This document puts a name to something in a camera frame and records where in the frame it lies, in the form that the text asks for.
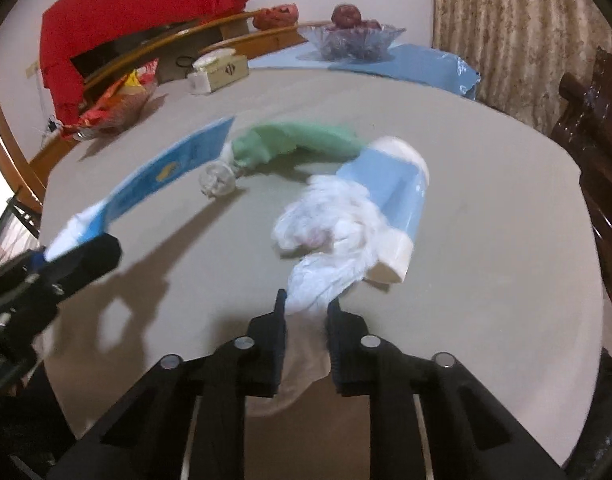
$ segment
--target metal screw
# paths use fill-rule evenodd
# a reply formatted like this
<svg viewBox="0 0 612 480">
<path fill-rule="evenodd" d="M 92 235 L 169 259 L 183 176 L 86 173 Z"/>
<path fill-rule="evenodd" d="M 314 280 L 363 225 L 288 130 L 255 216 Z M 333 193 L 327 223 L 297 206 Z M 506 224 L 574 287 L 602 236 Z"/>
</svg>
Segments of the metal screw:
<svg viewBox="0 0 612 480">
<path fill-rule="evenodd" d="M 0 314 L 0 326 L 6 326 L 10 322 L 11 317 L 10 312 L 2 312 Z"/>
<path fill-rule="evenodd" d="M 375 335 L 365 335 L 361 338 L 361 346 L 366 348 L 377 348 L 381 344 L 381 339 Z"/>
<path fill-rule="evenodd" d="M 173 370 L 181 363 L 182 359 L 178 355 L 168 354 L 161 358 L 161 361 L 159 361 L 159 366 L 161 366 L 164 370 Z"/>
<path fill-rule="evenodd" d="M 255 346 L 255 340 L 247 335 L 243 335 L 235 339 L 235 346 L 240 350 L 247 350 Z"/>
<path fill-rule="evenodd" d="M 455 357 L 448 352 L 439 352 L 435 354 L 433 360 L 441 367 L 441 368 L 452 368 L 454 364 L 457 362 Z"/>
</svg>

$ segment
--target glossy brown leather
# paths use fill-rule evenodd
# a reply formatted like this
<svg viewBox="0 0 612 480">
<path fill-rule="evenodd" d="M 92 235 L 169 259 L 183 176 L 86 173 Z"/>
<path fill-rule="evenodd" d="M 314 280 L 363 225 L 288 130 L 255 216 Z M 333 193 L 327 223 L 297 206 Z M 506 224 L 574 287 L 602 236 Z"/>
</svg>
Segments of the glossy brown leather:
<svg viewBox="0 0 612 480">
<path fill-rule="evenodd" d="M 602 277 L 612 301 L 612 54 L 597 49 L 589 87 L 571 74 L 564 74 L 560 95 L 568 106 L 550 137 L 581 170 L 580 186 L 595 232 Z"/>
</svg>

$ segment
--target brown patterned curtain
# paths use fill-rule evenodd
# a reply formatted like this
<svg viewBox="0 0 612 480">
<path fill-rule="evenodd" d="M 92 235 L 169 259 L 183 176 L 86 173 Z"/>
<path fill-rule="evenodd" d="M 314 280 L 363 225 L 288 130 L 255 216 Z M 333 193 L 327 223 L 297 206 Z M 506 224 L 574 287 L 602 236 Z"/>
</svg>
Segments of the brown patterned curtain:
<svg viewBox="0 0 612 480">
<path fill-rule="evenodd" d="M 481 73 L 478 100 L 547 134 L 564 72 L 590 82 L 612 30 L 592 0 L 435 0 L 433 47 Z"/>
</svg>

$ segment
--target red cloth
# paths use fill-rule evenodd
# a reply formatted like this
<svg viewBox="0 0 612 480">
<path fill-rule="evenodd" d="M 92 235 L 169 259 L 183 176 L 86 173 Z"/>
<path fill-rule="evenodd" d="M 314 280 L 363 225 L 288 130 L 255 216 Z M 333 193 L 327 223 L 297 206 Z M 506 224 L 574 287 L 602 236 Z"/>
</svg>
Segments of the red cloth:
<svg viewBox="0 0 612 480">
<path fill-rule="evenodd" d="M 248 0 L 59 0 L 41 23 L 39 63 L 55 115 L 74 123 L 84 79 L 71 58 L 121 36 L 166 23 L 241 12 Z"/>
</svg>

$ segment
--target round table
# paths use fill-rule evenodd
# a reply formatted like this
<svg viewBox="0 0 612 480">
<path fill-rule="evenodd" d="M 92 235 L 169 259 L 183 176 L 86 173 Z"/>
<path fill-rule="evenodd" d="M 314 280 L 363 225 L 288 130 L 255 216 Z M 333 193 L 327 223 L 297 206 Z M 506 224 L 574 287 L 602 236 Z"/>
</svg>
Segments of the round table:
<svg viewBox="0 0 612 480">
<path fill-rule="evenodd" d="M 145 161 L 231 115 L 230 137 L 260 121 L 310 120 L 369 140 L 398 136 L 422 153 L 431 178 L 406 281 L 359 283 L 342 307 L 407 354 L 452 352 L 563 463 L 588 413 L 602 331 L 579 169 L 550 139 L 484 105 L 326 70 L 253 70 L 209 96 L 172 82 L 131 130 L 83 142 L 59 163 L 41 242 Z M 112 225 L 119 269 L 63 304 L 45 338 L 46 369 L 76 434 L 164 354 L 212 353 L 272 309 L 296 263 L 273 247 L 274 222 L 309 174 L 337 167 L 280 161 L 219 200 L 201 194 L 192 172 Z M 281 478 L 283 468 L 291 478 L 367 478 L 367 400 L 334 396 L 329 380 L 246 431 L 248 479 Z"/>
</svg>

